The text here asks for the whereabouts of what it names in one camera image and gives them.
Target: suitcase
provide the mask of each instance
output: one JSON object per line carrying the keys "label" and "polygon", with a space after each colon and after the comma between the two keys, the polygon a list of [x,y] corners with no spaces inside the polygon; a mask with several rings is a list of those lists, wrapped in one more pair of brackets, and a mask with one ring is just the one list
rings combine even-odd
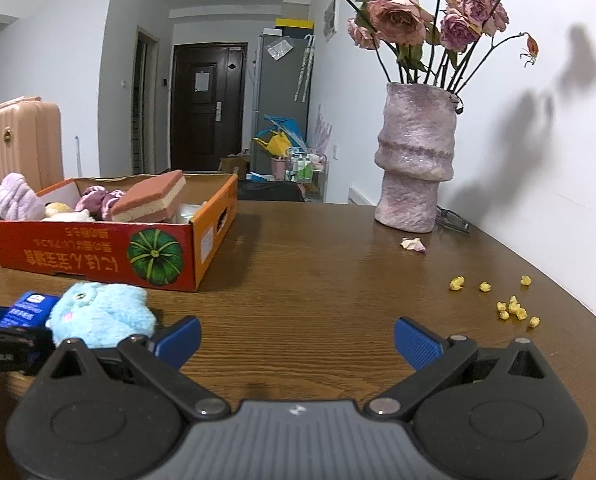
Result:
{"label": "suitcase", "polygon": [[21,173],[34,191],[62,182],[60,110],[40,98],[0,105],[0,183]]}

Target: refrigerator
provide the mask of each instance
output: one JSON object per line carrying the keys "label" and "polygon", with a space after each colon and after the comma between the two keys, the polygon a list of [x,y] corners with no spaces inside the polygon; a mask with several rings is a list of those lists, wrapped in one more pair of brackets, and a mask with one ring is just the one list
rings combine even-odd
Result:
{"label": "refrigerator", "polygon": [[[313,31],[305,29],[305,35]],[[307,99],[302,102],[304,93],[304,79],[298,95],[294,101],[302,60],[304,59],[307,40],[292,38],[293,49],[276,61],[267,49],[279,40],[278,30],[274,34],[261,34],[258,39],[258,55],[256,58],[256,78],[254,80],[254,102],[252,117],[252,135],[272,127],[265,116],[286,117],[294,119],[300,127],[302,138],[307,135],[307,121],[309,115],[310,88]],[[259,174],[271,174],[271,162],[268,153],[255,142],[251,143],[251,171]]]}

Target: white logo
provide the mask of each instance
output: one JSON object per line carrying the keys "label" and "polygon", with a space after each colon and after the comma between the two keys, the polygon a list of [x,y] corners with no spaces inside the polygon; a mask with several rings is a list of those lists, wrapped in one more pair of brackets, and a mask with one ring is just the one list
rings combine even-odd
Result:
{"label": "white logo", "polygon": [[44,296],[41,296],[40,294],[32,294],[27,298],[27,301],[29,303],[43,303]]}
{"label": "white logo", "polygon": [[295,416],[301,416],[303,413],[307,412],[307,408],[301,406],[300,404],[296,404],[293,408],[289,409],[289,413]]}

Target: framed picture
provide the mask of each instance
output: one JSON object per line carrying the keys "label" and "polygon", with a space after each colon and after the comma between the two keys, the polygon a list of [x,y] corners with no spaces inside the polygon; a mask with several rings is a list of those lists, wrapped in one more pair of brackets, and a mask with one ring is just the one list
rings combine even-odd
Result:
{"label": "framed picture", "polygon": [[329,41],[337,33],[339,22],[340,0],[332,0],[327,10],[325,10],[325,25],[322,27],[326,41]]}

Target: wood grain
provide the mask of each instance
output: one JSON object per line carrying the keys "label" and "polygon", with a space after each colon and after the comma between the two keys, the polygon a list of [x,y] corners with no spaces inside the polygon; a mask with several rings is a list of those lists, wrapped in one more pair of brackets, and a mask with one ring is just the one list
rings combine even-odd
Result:
{"label": "wood grain", "polygon": [[[364,401],[412,373],[393,349],[393,323],[411,316],[435,332],[482,346],[526,336],[496,302],[515,294],[541,325],[530,337],[553,365],[590,430],[577,480],[596,480],[596,318],[547,276],[483,232],[424,235],[427,254],[365,206],[239,203],[238,216],[195,294],[150,290],[166,323],[203,323],[203,345],[184,373],[229,400]],[[520,285],[522,274],[534,280]],[[448,290],[457,275],[467,279]],[[482,281],[493,289],[478,291]],[[0,268],[0,304],[26,290],[62,294],[72,281]],[[7,410],[0,389],[0,438]],[[13,480],[2,459],[0,473]]]}

